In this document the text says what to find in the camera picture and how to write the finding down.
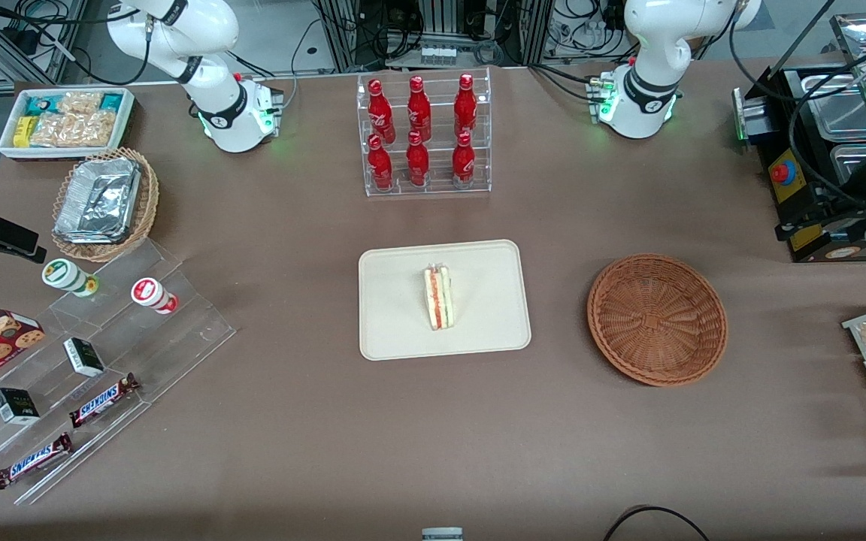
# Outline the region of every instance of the round basket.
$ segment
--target round basket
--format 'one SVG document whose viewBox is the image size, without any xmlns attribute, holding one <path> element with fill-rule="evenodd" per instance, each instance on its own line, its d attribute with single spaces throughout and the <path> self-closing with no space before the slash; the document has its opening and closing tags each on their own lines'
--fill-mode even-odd
<svg viewBox="0 0 866 541">
<path fill-rule="evenodd" d="M 728 342 L 714 288 L 682 261 L 652 253 L 613 261 L 599 274 L 587 322 L 616 369 L 658 387 L 706 376 Z"/>
<path fill-rule="evenodd" d="M 113 160 L 115 158 L 130 158 L 135 160 L 142 167 L 142 178 L 140 180 L 140 188 L 135 196 L 135 211 L 133 211 L 132 230 L 129 237 L 122 243 L 118 244 L 73 244 L 66 243 L 56 237 L 52 233 L 52 240 L 59 247 L 59 251 L 69 257 L 76 259 L 86 259 L 94 263 L 105 263 L 113 257 L 120 255 L 134 246 L 137 246 L 142 239 L 149 235 L 149 230 L 152 229 L 152 222 L 156 219 L 156 205 L 159 203 L 159 181 L 156 178 L 156 172 L 149 167 L 149 162 L 138 152 L 130 148 L 117 148 L 96 154 L 86 158 L 88 162 L 100 162 L 104 160 Z M 59 218 L 59 209 L 62 209 L 62 202 L 65 201 L 65 191 L 69 187 L 69 180 L 72 178 L 72 171 L 65 175 L 65 182 L 62 183 L 62 188 L 59 188 L 59 196 L 56 198 L 55 204 L 52 205 L 52 219 Z"/>
</svg>

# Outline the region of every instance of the red emergency stop button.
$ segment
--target red emergency stop button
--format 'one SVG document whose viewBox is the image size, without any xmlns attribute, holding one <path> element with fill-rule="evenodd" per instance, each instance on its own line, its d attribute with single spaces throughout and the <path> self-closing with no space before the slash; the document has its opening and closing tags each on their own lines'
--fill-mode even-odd
<svg viewBox="0 0 866 541">
<path fill-rule="evenodd" d="M 771 180 L 781 186 L 789 186 L 796 177 L 797 165 L 790 160 L 784 160 L 771 168 Z"/>
<path fill-rule="evenodd" d="M 789 174 L 787 164 L 774 165 L 771 168 L 771 180 L 774 182 L 783 182 L 787 180 L 787 174 Z"/>
</svg>

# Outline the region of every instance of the snickers bar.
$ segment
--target snickers bar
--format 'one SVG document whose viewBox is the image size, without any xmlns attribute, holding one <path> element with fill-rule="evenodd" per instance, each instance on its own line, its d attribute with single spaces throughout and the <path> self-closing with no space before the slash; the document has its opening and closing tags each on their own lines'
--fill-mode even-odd
<svg viewBox="0 0 866 541">
<path fill-rule="evenodd" d="M 68 432 L 62 432 L 62 435 L 56 441 L 14 463 L 11 468 L 0 470 L 0 490 L 11 485 L 11 483 L 31 472 L 31 470 L 45 466 L 46 463 L 51 462 L 57 456 L 71 455 L 71 453 L 72 438 L 69 438 Z"/>
<path fill-rule="evenodd" d="M 128 373 L 123 379 L 118 380 L 116 385 L 106 389 L 98 397 L 94 397 L 92 400 L 87 401 L 86 405 L 70 413 L 69 418 L 72 419 L 72 427 L 82 427 L 82 425 L 86 424 L 86 421 L 102 413 L 111 407 L 111 405 L 120 401 L 121 398 L 131 393 L 131 391 L 138 388 L 140 388 L 140 384 L 138 384 L 138 381 L 135 381 L 135 376 L 131 372 Z"/>
</svg>

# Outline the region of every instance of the table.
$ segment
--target table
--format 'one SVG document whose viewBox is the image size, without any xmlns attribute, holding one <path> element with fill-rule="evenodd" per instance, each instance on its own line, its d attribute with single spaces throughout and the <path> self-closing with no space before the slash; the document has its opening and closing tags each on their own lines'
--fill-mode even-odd
<svg viewBox="0 0 866 541">
<path fill-rule="evenodd" d="M 0 539 L 567 541 L 639 503 L 719 540 L 866 539 L 866 373 L 839 326 L 866 313 L 866 264 L 789 263 L 734 137 L 736 68 L 694 65 L 646 141 L 526 69 L 492 76 L 494 192 L 430 201 L 365 198 L 354 77 L 303 79 L 282 136 L 243 155 L 203 137 L 179 86 L 135 86 L 153 237 L 240 332 L 39 503 L 0 497 Z M 0 215 L 47 232 L 68 167 L 3 160 Z M 526 349 L 360 355 L 360 254 L 488 239 L 519 244 Z M 622 376 L 587 330 L 595 275 L 643 251 L 724 301 L 724 360 L 694 385 Z M 0 255 L 0 307 L 54 301 L 38 273 Z M 648 536 L 694 538 L 640 515 L 615 539 Z"/>
</svg>

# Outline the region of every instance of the acrylic bottle rack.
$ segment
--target acrylic bottle rack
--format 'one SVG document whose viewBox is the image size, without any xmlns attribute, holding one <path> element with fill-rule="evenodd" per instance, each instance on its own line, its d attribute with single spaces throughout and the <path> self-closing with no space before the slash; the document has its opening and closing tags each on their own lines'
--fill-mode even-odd
<svg viewBox="0 0 866 541">
<path fill-rule="evenodd" d="M 65 294 L 37 316 L 45 339 L 1 367 L 0 387 L 27 390 L 41 417 L 26 427 L 7 425 L 0 417 L 0 469 L 48 445 L 62 432 L 69 433 L 74 452 L 20 477 L 0 491 L 5 499 L 34 503 L 235 334 L 216 307 L 189 284 L 179 264 L 168 251 L 145 240 L 96 271 L 99 291 L 95 295 Z M 142 277 L 156 278 L 179 298 L 175 312 L 159 315 L 132 301 L 130 288 Z M 73 372 L 62 347 L 73 336 L 95 347 L 106 367 L 101 376 Z M 83 427 L 72 428 L 69 412 L 130 372 L 140 388 Z"/>
<path fill-rule="evenodd" d="M 453 128 L 453 102 L 459 90 L 460 75 L 470 73 L 474 76 L 474 94 L 477 96 L 477 127 L 471 133 L 471 147 L 477 154 L 474 161 L 474 180 L 470 188 L 457 189 L 453 185 L 453 150 L 456 148 L 456 133 Z M 423 71 L 423 86 L 430 99 L 433 131 L 426 149 L 430 157 L 430 178 L 425 188 L 413 187 L 409 181 L 406 164 L 406 149 L 409 147 L 407 134 L 410 121 L 406 103 L 410 99 L 409 78 L 411 74 L 388 72 L 360 75 L 357 80 L 356 112 L 360 128 L 360 150 L 363 155 L 363 178 L 367 196 L 395 198 L 395 196 L 444 196 L 444 195 L 484 195 L 492 188 L 492 90 L 488 69 L 447 69 L 447 71 Z M 370 124 L 370 93 L 367 83 L 379 79 L 383 83 L 383 93 L 392 106 L 392 124 L 396 130 L 396 140 L 386 145 L 392 159 L 392 189 L 381 192 L 376 189 L 370 174 L 367 154 L 370 147 L 367 137 L 372 133 Z"/>
</svg>

